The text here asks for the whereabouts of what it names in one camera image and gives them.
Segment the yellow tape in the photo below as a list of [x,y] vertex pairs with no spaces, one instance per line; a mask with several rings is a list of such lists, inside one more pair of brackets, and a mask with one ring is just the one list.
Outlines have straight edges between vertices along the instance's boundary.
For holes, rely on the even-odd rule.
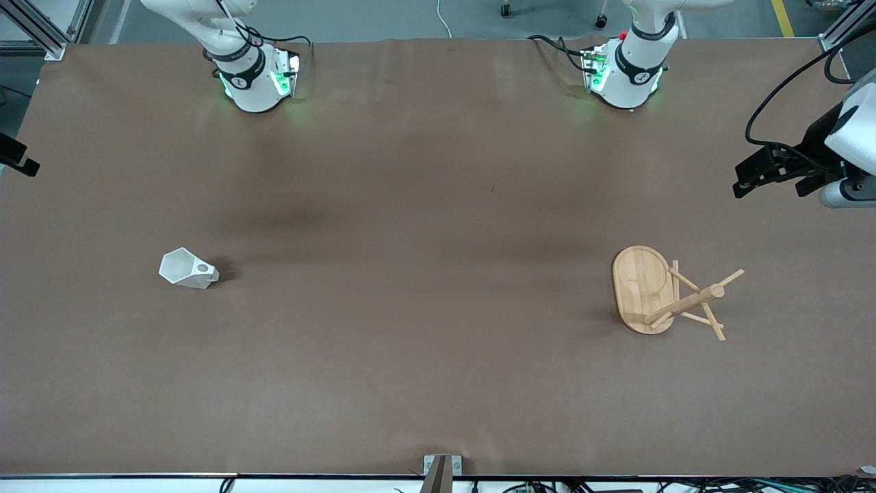
[[788,11],[785,10],[785,4],[781,0],[772,0],[775,18],[779,21],[781,35],[786,38],[794,37],[794,28],[791,27],[791,19],[788,18]]

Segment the wooden mug tree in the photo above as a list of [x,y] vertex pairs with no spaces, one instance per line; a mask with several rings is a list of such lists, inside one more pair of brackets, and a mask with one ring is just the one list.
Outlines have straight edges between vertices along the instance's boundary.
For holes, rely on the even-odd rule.
[[[727,284],[745,271],[740,269],[721,282],[699,289],[679,272],[678,261],[670,267],[653,248],[630,246],[615,258],[612,273],[620,317],[635,332],[665,332],[675,317],[680,316],[711,325],[718,340],[726,340],[724,326],[715,319],[709,302],[723,297]],[[694,294],[680,297],[679,282],[691,288]],[[689,313],[699,306],[703,307],[706,318]]]

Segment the tiled floor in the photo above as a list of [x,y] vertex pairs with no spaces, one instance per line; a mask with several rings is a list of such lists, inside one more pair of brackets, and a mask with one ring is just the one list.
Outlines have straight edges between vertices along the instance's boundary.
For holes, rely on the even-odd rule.
[[[821,12],[804,0],[783,0],[797,36],[823,32],[838,12]],[[534,33],[581,37],[598,31],[593,22],[601,0],[512,0],[513,16],[502,18],[501,0],[442,0],[442,15],[457,38],[522,39]],[[398,38],[442,38],[447,35],[432,0],[261,0],[246,19],[269,36],[306,34],[314,42],[373,41]],[[627,29],[630,13],[619,0],[610,0],[609,22],[601,33],[609,36]],[[148,11],[139,0],[105,0],[95,11],[95,43],[194,43],[182,29]],[[737,0],[713,11],[687,12],[690,38],[758,38],[781,36],[773,0]],[[876,66],[876,34],[850,50],[850,66],[857,73]],[[40,59],[0,57],[2,84],[33,90]],[[14,135],[26,108],[26,99],[10,95],[0,107],[0,132]]]

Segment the wooden base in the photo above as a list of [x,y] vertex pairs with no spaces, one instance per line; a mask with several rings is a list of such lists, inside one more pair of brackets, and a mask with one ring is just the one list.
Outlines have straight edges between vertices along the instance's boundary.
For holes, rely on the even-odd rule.
[[648,246],[630,246],[615,257],[611,272],[618,311],[627,327],[643,334],[659,334],[672,325],[672,317],[655,327],[645,324],[647,315],[678,301],[663,255]]

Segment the table surface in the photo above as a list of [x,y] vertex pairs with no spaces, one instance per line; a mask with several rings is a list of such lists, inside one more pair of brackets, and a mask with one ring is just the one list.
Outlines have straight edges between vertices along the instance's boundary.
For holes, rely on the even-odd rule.
[[[197,46],[69,46],[6,174],[3,472],[836,475],[876,459],[876,215],[731,192],[812,39],[678,43],[635,112],[527,41],[319,45],[249,115]],[[844,88],[812,70],[756,135]],[[630,245],[727,341],[617,314]],[[186,247],[207,290],[158,276]]]

